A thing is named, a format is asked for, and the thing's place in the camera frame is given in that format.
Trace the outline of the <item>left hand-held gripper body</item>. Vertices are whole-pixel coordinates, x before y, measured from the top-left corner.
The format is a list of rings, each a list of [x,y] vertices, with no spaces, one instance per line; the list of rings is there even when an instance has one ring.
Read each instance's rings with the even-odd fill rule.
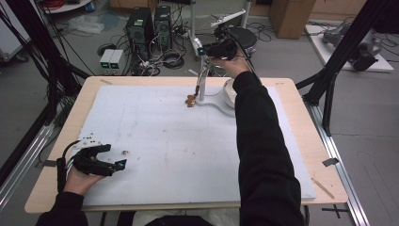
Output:
[[[74,167],[85,174],[111,176],[115,172],[115,164],[101,161],[97,158],[95,146],[104,145],[93,133],[82,137],[72,146],[75,154],[72,156]]]

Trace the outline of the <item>brown bear keychain green loop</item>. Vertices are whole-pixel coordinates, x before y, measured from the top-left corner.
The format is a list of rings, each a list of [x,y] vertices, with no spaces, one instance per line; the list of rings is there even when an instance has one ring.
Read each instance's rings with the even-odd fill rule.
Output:
[[[205,83],[206,83],[206,77],[209,72],[209,68],[207,66],[204,66],[199,73],[196,73],[193,70],[190,70],[190,72],[197,77],[197,82],[195,86],[195,92],[187,96],[185,103],[187,104],[188,107],[193,107],[196,104],[197,100],[200,101],[204,100]]]

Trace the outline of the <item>white stand with pole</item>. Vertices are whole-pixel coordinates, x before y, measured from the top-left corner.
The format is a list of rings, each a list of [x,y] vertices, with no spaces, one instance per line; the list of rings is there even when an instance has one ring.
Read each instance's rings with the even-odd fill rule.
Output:
[[[209,68],[209,71],[211,70],[211,62],[207,56],[203,56],[201,58],[201,68],[203,68],[204,66],[207,66]],[[203,101],[197,100],[195,105],[211,106],[211,107],[214,107],[217,110],[219,110],[222,114],[224,114],[228,117],[234,118],[235,117],[234,108],[231,108],[226,105],[224,98],[222,96],[222,89],[223,89],[223,86],[217,94],[207,95],[205,93],[204,100]]]

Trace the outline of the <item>person's right hand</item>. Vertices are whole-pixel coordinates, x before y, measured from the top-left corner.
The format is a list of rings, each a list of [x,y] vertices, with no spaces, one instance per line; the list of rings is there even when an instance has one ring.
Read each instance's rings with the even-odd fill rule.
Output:
[[[231,60],[224,60],[220,57],[212,57],[211,61],[215,65],[224,68],[231,78],[236,78],[240,73],[251,71],[243,53],[240,51],[238,51],[236,56]]]

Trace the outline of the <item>person's left hand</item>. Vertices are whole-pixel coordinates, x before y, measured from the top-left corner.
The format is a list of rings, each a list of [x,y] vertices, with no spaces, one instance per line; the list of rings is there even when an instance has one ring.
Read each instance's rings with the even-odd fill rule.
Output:
[[[93,185],[103,178],[102,175],[86,175],[75,167],[71,167],[63,191],[84,196]]]

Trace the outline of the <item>black round stool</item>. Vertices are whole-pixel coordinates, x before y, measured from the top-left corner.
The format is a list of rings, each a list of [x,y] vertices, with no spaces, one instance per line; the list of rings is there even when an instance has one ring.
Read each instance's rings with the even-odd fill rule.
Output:
[[[251,58],[255,52],[255,46],[257,42],[256,36],[246,28],[229,27],[229,29],[237,42],[237,52],[244,50],[247,57]]]

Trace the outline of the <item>white bowl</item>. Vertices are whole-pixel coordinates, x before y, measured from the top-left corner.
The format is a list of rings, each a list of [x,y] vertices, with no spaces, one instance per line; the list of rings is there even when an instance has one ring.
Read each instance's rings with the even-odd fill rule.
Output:
[[[225,101],[226,105],[231,108],[234,108],[234,106],[235,106],[235,97],[236,97],[236,92],[232,87],[233,82],[234,82],[234,80],[232,78],[227,80],[224,83],[223,89],[222,89],[222,96],[224,98],[224,101]]]

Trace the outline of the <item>white foam mat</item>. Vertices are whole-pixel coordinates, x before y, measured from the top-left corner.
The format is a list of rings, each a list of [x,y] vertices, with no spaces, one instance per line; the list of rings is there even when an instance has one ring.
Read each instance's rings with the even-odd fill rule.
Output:
[[[80,135],[93,133],[126,167],[93,186],[86,208],[240,203],[235,118],[188,107],[189,86],[102,86]]]

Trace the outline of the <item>large black computer tower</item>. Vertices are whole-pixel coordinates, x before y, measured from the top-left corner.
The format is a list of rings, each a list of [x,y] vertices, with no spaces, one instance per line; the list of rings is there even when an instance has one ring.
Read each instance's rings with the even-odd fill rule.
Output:
[[[143,60],[149,60],[151,58],[150,42],[154,38],[151,9],[133,8],[125,28],[137,54]]]

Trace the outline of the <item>person's lap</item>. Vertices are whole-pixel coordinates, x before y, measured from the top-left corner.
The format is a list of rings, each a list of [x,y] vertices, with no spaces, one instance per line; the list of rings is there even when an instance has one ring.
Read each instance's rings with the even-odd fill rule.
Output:
[[[239,226],[239,211],[182,209],[121,212],[117,226]]]

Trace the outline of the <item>clear plastic bag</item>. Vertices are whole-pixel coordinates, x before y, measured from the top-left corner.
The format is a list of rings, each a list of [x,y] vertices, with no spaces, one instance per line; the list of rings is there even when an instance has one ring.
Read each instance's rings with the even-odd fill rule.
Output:
[[[89,34],[100,34],[104,30],[104,24],[99,22],[98,16],[82,15],[68,21],[69,29]]]

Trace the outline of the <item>thin wooden stick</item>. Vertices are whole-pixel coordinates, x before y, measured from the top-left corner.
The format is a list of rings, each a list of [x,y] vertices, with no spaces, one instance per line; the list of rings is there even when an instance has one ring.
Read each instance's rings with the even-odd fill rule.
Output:
[[[335,200],[335,196],[326,188],[324,187],[319,181],[317,181],[315,178],[311,177],[312,181],[320,188],[322,189],[332,200]]]

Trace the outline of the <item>black tape cross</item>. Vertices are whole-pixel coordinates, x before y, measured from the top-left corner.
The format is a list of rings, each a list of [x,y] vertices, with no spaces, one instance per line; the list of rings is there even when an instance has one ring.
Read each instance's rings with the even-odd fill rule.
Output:
[[[321,210],[324,212],[332,212],[336,215],[337,218],[342,218],[341,213],[349,212],[348,209],[338,208],[336,204],[332,204],[331,207],[322,207]]]

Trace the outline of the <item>aluminium rail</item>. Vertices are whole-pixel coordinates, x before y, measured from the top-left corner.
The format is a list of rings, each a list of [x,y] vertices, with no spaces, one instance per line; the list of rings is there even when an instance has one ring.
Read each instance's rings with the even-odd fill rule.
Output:
[[[40,152],[50,140],[55,127],[51,124],[42,126],[33,140],[24,149],[24,154],[17,161],[6,181],[0,186],[0,213],[5,209],[12,195],[21,184],[29,169],[33,166]]]
[[[346,202],[347,209],[350,213],[350,216],[354,222],[355,226],[371,226],[370,222],[363,210],[363,207],[360,203],[357,192],[352,185],[349,174],[344,166],[344,163],[341,159],[340,153],[337,149],[337,146],[333,140],[332,136],[329,136],[326,130],[322,126],[323,114],[318,106],[311,106],[309,104],[305,104],[307,107],[309,114],[313,120],[313,123],[316,127],[319,136],[321,137],[325,148],[327,149],[327,154],[330,158],[336,158],[338,160],[337,163],[334,164],[335,170],[338,172],[339,178],[343,184],[344,190],[348,197]]]

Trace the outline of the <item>black metal frame strut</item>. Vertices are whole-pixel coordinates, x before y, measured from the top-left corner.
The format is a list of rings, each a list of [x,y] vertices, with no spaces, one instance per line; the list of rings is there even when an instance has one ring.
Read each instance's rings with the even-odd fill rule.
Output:
[[[322,128],[330,137],[330,119],[335,89],[335,81],[349,57],[355,52],[367,32],[384,14],[393,0],[367,0],[359,11],[342,41],[332,53],[327,64],[315,75],[295,84],[297,89],[311,85],[311,89],[303,95],[305,103],[319,105],[319,100],[325,96],[325,105],[322,117]]]
[[[0,19],[9,28],[25,51],[32,57],[40,75],[47,81],[45,107],[46,124],[55,117],[58,105],[72,104],[82,85],[77,77],[89,78],[89,74],[70,63],[56,47],[50,33],[29,0],[5,0],[23,29],[31,39],[28,43],[1,10]]]

